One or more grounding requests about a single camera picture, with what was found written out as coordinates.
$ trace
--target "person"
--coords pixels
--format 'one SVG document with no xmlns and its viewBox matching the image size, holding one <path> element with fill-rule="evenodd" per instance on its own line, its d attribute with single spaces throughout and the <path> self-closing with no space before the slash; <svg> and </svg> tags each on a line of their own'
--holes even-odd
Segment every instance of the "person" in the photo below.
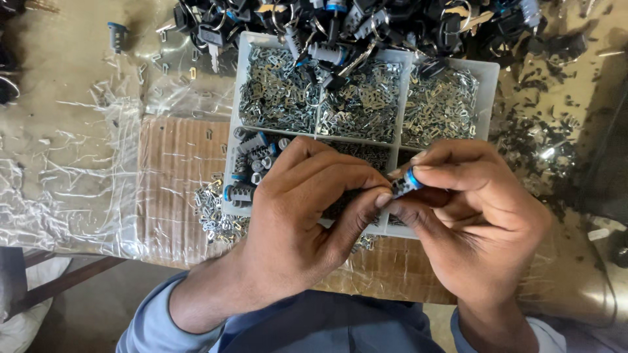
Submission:
<svg viewBox="0 0 628 353">
<path fill-rule="evenodd" d="M 421 304 L 307 290 L 343 264 L 384 208 L 419 237 L 458 298 L 459 352 L 564 352 L 514 298 L 552 217 L 483 141 L 443 140 L 412 158 L 427 187 L 393 200 L 368 162 L 297 137 L 255 192 L 249 233 L 227 255 L 165 281 L 118 352 L 443 352 Z M 389 176 L 400 177 L 402 170 Z M 329 228 L 322 212 L 363 189 Z"/>
</svg>

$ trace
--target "fingernail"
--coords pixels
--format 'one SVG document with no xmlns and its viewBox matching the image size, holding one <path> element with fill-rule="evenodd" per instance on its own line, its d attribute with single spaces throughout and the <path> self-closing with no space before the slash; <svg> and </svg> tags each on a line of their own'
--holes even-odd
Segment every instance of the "fingernail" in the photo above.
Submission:
<svg viewBox="0 0 628 353">
<path fill-rule="evenodd" d="M 434 169 L 433 166 L 430 165 L 415 165 L 414 167 L 412 167 L 412 172 L 413 173 L 420 173 L 422 171 L 428 171 L 428 170 L 432 170 Z"/>
<path fill-rule="evenodd" d="M 390 173 L 388 173 L 388 176 L 391 178 L 397 178 L 399 177 L 400 174 L 401 174 L 401 169 L 395 169 L 391 171 Z"/>
<path fill-rule="evenodd" d="M 419 153 L 418 155 L 412 157 L 412 159 L 410 159 L 410 163 L 415 165 L 417 163 L 419 163 L 423 158 L 425 158 L 425 156 L 428 154 L 428 150 L 423 150 L 421 151 L 421 153 Z"/>
<path fill-rule="evenodd" d="M 386 210 L 391 214 L 398 215 L 401 211 L 401 206 L 398 201 L 393 201 L 386 207 Z"/>
<path fill-rule="evenodd" d="M 383 209 L 392 199 L 393 194 L 391 192 L 383 192 L 375 199 L 375 206 L 378 209 Z"/>
</svg>

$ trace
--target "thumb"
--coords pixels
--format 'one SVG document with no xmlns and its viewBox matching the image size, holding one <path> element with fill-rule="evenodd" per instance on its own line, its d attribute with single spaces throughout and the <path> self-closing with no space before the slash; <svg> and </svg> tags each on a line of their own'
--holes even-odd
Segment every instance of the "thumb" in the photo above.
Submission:
<svg viewBox="0 0 628 353">
<path fill-rule="evenodd" d="M 424 247 L 453 241 L 452 230 L 438 219 L 429 206 L 417 200 L 399 198 L 392 201 L 387 209 L 414 231 Z"/>
<path fill-rule="evenodd" d="M 357 238 L 381 209 L 393 199 L 392 195 L 389 188 L 376 187 L 354 198 L 329 229 L 330 249 L 343 260 L 347 259 Z"/>
</svg>

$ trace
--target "sleeve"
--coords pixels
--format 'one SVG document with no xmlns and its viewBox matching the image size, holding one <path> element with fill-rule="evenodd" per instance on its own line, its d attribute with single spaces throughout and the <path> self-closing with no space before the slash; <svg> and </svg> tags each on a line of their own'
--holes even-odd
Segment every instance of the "sleeve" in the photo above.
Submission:
<svg viewBox="0 0 628 353">
<path fill-rule="evenodd" d="M 120 337 L 116 353 L 207 353 L 214 346 L 222 335 L 224 323 L 207 333 L 195 335 L 179 329 L 170 317 L 170 293 L 187 274 L 171 277 L 142 301 L 129 328 Z"/>
<path fill-rule="evenodd" d="M 456 310 L 453 311 L 451 321 L 453 341 L 456 344 L 456 349 L 459 353 L 478 353 L 473 347 L 471 347 L 462 335 L 459 320 L 458 308 L 456 308 Z M 539 342 L 539 353 L 567 352 L 567 343 L 564 336 L 556 332 L 547 323 L 544 323 L 537 318 L 526 317 L 526 320 L 530 324 L 530 327 L 532 328 L 532 331 L 534 331 L 534 335 Z"/>
</svg>

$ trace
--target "cardboard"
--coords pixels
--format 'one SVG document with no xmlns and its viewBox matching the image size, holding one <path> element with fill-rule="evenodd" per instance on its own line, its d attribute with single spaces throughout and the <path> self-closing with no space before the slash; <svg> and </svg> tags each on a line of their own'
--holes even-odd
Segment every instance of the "cardboard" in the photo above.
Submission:
<svg viewBox="0 0 628 353">
<path fill-rule="evenodd" d="M 212 139 L 207 139 L 207 131 Z M 146 117 L 139 139 L 138 238 L 141 260 L 187 269 L 229 248 L 207 236 L 193 214 L 193 193 L 223 172 L 229 123 Z M 418 240 L 387 237 L 360 250 L 314 289 L 376 298 L 452 304 Z"/>
</svg>

